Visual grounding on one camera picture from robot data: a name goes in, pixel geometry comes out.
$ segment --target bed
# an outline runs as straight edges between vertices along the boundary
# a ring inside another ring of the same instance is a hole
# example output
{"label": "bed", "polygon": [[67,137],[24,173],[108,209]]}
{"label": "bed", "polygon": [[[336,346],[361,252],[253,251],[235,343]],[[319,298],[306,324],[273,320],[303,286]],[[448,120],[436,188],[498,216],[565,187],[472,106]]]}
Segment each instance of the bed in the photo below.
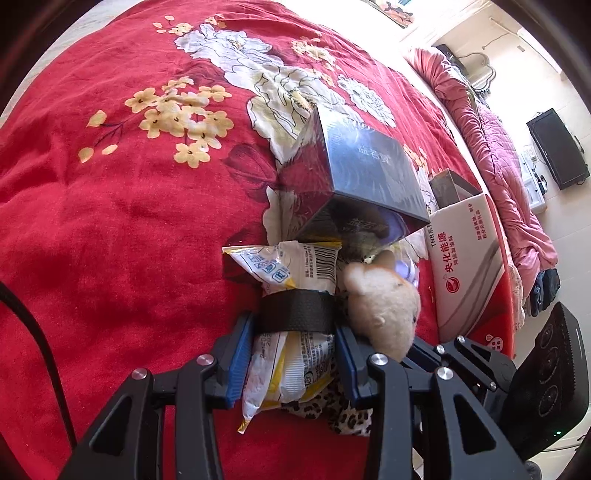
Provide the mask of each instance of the bed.
{"label": "bed", "polygon": [[[258,285],[220,249],[278,240],[276,167],[315,103],[398,139],[427,176],[452,168],[487,191],[370,5],[133,3],[105,0],[66,31],[0,130],[0,274],[53,347],[79,435],[133,368],[177,367],[256,310]],[[435,344],[417,261],[417,333]],[[495,314],[511,318],[511,300]],[[69,452],[41,358],[4,311],[0,328],[0,428],[34,480],[55,478]],[[229,479],[362,476],[363,438],[280,411],[239,436],[240,418],[216,416]]]}

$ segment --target plush animal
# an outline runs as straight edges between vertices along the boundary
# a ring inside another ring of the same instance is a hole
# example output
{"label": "plush animal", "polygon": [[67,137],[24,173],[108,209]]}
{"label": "plush animal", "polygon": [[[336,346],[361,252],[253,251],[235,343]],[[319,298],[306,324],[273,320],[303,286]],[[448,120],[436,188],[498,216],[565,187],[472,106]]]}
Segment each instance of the plush animal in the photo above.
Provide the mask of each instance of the plush animal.
{"label": "plush animal", "polygon": [[384,250],[370,264],[347,265],[343,281],[353,331],[366,336],[377,352],[399,362],[413,344],[421,298],[395,266],[394,254]]}

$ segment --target brown box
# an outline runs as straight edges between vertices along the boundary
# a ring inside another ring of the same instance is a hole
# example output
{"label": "brown box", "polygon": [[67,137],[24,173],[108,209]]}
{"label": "brown box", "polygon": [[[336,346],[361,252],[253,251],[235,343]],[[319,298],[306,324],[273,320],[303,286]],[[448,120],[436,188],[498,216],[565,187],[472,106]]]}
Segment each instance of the brown box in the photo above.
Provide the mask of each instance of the brown box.
{"label": "brown box", "polygon": [[439,208],[447,207],[482,193],[472,183],[464,180],[449,168],[435,175],[429,184]]}

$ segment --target white snack package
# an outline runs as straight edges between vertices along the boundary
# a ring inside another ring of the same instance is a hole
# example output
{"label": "white snack package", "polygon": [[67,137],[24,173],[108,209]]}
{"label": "white snack package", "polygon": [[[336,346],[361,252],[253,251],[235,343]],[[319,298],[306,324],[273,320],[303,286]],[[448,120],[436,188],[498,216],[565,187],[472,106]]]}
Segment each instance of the white snack package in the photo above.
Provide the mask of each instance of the white snack package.
{"label": "white snack package", "polygon": [[[263,285],[264,295],[291,288],[335,294],[336,258],[340,243],[224,247],[244,270]],[[280,408],[292,401],[305,402],[332,381],[330,358],[333,335],[312,332],[265,333],[255,337],[246,384],[242,393],[244,433],[261,410]]]}

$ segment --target cardboard box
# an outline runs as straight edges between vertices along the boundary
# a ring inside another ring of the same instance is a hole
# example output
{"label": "cardboard box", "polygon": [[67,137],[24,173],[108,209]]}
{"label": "cardboard box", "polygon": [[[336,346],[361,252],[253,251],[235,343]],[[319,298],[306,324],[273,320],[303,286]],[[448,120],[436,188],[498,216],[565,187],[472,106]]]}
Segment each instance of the cardboard box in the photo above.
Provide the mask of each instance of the cardboard box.
{"label": "cardboard box", "polygon": [[464,180],[449,168],[435,175],[429,181],[429,185],[431,185],[439,208],[447,207],[481,193],[472,183]]}
{"label": "cardboard box", "polygon": [[281,169],[282,239],[340,241],[361,260],[429,223],[402,146],[341,113],[317,108]]}
{"label": "cardboard box", "polygon": [[438,210],[427,233],[440,341],[463,335],[512,355],[511,283],[490,197],[481,193]]}

